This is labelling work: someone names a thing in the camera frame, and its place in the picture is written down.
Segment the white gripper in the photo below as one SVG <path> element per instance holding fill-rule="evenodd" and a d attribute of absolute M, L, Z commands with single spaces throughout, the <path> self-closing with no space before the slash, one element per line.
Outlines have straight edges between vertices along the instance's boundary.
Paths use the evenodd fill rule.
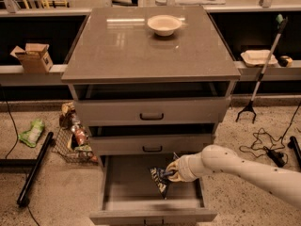
<path fill-rule="evenodd" d="M 171 162 L 166 171 L 178 171 L 168 176 L 170 182 L 193 182 L 202 176 L 204 165 L 199 154 L 183 155 L 179 160 Z"/>

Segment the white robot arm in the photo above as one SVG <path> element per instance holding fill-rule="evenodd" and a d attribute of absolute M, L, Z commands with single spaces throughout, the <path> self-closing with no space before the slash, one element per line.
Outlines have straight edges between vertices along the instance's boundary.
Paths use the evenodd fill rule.
<path fill-rule="evenodd" d="M 200 153 L 183 155 L 171 162 L 171 182 L 193 182 L 213 173 L 238 176 L 267 193 L 301 209 L 301 173 L 243 159 L 229 148 L 209 145 Z"/>

